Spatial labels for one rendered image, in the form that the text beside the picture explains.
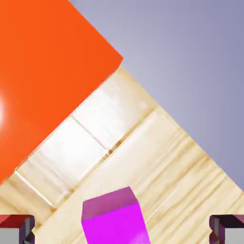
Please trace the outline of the small magenta cube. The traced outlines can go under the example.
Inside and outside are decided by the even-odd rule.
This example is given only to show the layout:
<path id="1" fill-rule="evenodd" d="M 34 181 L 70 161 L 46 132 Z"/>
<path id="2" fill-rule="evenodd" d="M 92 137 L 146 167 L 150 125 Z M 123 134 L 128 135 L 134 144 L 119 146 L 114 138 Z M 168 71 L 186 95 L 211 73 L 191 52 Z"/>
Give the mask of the small magenta cube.
<path id="1" fill-rule="evenodd" d="M 85 200 L 81 224 L 87 244 L 151 244 L 140 204 L 129 186 Z"/>

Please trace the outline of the large orange box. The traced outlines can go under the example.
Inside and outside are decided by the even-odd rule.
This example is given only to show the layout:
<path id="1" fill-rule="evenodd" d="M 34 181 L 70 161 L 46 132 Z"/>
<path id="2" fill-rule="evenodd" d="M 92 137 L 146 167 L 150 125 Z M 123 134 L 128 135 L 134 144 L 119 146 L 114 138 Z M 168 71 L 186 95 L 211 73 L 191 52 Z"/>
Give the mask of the large orange box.
<path id="1" fill-rule="evenodd" d="M 122 60 L 69 0 L 0 0 L 0 185 Z"/>

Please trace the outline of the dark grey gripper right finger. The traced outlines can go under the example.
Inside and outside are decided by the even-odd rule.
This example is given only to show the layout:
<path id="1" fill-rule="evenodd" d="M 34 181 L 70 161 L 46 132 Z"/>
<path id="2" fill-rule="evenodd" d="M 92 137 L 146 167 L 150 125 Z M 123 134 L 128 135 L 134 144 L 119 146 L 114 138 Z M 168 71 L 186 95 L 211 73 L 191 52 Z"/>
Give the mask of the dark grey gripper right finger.
<path id="1" fill-rule="evenodd" d="M 211 215 L 209 226 L 209 244 L 244 244 L 244 214 Z"/>

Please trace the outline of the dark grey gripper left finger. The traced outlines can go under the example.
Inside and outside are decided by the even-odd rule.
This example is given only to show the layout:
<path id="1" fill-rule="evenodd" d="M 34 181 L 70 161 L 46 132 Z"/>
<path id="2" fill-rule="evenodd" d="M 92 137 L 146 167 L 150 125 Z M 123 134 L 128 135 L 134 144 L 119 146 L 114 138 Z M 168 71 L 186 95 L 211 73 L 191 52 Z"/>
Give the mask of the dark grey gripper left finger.
<path id="1" fill-rule="evenodd" d="M 0 244 L 35 244 L 34 227 L 31 214 L 0 215 Z"/>

